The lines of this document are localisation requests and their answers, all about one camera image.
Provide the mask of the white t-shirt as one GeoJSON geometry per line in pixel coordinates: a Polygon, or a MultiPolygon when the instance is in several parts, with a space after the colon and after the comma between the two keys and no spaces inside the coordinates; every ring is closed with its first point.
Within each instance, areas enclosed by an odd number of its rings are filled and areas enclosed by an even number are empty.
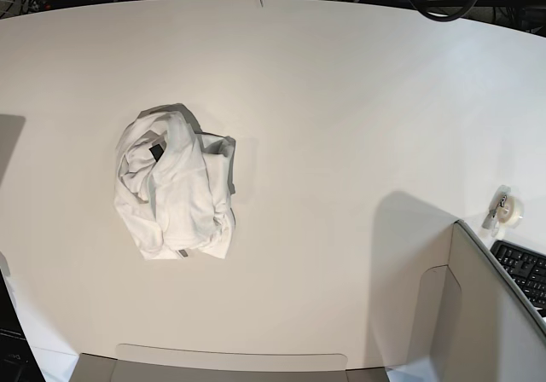
{"type": "Polygon", "coordinates": [[[235,232],[235,139],[182,104],[142,111],[116,147],[114,206],[147,260],[224,259],[235,232]]]}

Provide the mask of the beige cardboard box right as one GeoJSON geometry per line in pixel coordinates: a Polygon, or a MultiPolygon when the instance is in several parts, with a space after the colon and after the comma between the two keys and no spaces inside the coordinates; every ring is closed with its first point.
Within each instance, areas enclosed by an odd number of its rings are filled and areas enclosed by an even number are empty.
{"type": "Polygon", "coordinates": [[[421,276],[407,360],[391,381],[543,381],[545,322],[479,238],[454,224],[445,265],[421,276]]]}

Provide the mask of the clear tape dispenser roll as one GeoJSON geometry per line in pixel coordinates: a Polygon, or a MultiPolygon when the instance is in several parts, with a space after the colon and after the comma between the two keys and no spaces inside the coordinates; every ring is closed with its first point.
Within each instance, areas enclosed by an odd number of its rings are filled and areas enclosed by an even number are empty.
{"type": "Polygon", "coordinates": [[[501,185],[493,195],[481,227],[501,239],[508,229],[516,228],[524,217],[524,205],[512,194],[510,187],[501,185]]]}

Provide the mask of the black computer keyboard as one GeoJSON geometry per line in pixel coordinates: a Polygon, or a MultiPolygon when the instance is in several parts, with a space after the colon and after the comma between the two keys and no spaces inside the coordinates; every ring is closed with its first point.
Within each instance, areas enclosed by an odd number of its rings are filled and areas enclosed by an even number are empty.
{"type": "Polygon", "coordinates": [[[503,240],[495,241],[490,251],[531,304],[545,317],[545,256],[503,240]]]}

